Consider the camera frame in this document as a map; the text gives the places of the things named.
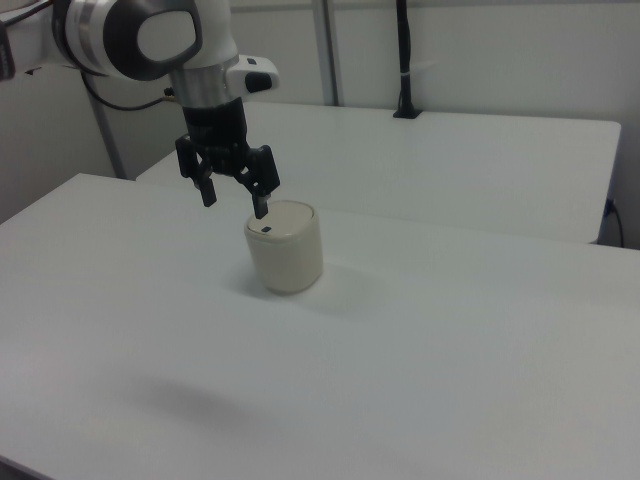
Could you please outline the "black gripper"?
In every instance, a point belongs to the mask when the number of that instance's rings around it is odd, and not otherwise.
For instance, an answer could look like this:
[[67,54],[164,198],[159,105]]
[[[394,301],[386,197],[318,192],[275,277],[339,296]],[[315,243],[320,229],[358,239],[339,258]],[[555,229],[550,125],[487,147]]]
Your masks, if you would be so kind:
[[198,153],[209,149],[220,153],[204,156],[211,170],[234,177],[244,186],[251,194],[254,217],[264,218],[268,214],[268,199],[279,187],[279,174],[268,145],[248,147],[243,100],[236,98],[212,108],[184,107],[182,111],[188,134],[175,142],[179,170],[199,190],[203,205],[211,207],[217,201],[212,172],[205,161],[198,160]]

